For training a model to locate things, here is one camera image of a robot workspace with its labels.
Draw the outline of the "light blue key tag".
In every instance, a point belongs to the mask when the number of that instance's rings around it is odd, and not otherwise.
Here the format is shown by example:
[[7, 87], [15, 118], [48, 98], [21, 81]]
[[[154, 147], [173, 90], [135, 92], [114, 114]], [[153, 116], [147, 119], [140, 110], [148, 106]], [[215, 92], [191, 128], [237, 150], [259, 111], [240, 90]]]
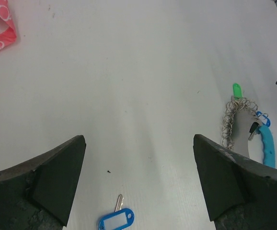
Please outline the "light blue key tag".
[[276, 167], [276, 153], [275, 153], [275, 145], [272, 133], [268, 126], [262, 125], [259, 127], [260, 135], [262, 137], [263, 143], [263, 165], [268, 167], [275, 168]]

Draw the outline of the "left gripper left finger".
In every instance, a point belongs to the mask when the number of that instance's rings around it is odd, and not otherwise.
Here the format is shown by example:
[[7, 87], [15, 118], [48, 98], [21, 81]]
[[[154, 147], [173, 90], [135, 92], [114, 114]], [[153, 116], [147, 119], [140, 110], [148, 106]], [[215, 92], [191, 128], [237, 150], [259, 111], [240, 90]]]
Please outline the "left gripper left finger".
[[0, 230], [61, 230], [68, 224], [86, 150], [75, 136], [0, 171]]

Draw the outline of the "green key tag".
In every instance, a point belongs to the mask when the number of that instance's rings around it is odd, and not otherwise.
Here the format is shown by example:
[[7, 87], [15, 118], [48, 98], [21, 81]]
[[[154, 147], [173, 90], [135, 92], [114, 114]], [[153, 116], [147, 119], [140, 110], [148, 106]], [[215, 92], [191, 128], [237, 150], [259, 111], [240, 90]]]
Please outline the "green key tag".
[[234, 100], [238, 100], [242, 98], [242, 88], [239, 84], [234, 83], [232, 85], [232, 90], [233, 90], [233, 98]]

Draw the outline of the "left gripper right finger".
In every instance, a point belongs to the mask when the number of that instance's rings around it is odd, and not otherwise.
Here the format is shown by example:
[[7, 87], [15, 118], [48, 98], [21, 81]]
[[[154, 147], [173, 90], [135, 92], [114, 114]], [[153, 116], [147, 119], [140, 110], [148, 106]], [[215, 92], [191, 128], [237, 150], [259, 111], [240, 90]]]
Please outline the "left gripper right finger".
[[277, 169], [194, 136], [210, 221], [218, 230], [277, 230]]

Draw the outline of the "dark blue key tag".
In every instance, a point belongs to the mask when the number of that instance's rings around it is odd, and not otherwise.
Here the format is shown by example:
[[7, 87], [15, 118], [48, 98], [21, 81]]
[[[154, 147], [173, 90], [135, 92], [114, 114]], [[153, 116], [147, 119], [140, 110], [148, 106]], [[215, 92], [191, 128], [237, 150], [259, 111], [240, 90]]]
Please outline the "dark blue key tag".
[[262, 121], [267, 127], [271, 126], [271, 121], [267, 113], [262, 113], [261, 111], [256, 112], [256, 116]]

